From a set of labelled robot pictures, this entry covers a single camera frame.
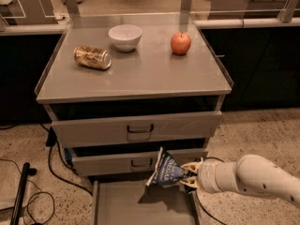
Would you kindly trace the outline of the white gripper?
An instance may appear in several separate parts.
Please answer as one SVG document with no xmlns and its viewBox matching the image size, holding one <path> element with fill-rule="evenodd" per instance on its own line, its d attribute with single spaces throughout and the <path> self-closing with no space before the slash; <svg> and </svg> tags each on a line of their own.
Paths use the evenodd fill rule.
<svg viewBox="0 0 300 225">
<path fill-rule="evenodd" d="M 226 183 L 222 180 L 222 172 L 226 169 L 224 162 L 216 159 L 207 159 L 201 162 L 189 162 L 182 165 L 182 168 L 193 173 L 198 173 L 198 178 L 192 176 L 182 179 L 181 184 L 190 188 L 202 188 L 208 193 L 218 193 L 225 190 Z"/>
</svg>

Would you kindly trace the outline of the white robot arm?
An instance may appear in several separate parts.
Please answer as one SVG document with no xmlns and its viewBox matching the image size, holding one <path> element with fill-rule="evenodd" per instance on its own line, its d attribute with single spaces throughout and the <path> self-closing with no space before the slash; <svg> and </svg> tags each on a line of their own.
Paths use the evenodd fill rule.
<svg viewBox="0 0 300 225">
<path fill-rule="evenodd" d="M 300 208 L 300 179 L 264 157 L 245 155 L 235 162 L 212 158 L 189 162 L 182 168 L 194 173 L 181 180 L 186 186 L 208 193 L 235 192 L 244 196 L 275 197 Z"/>
</svg>

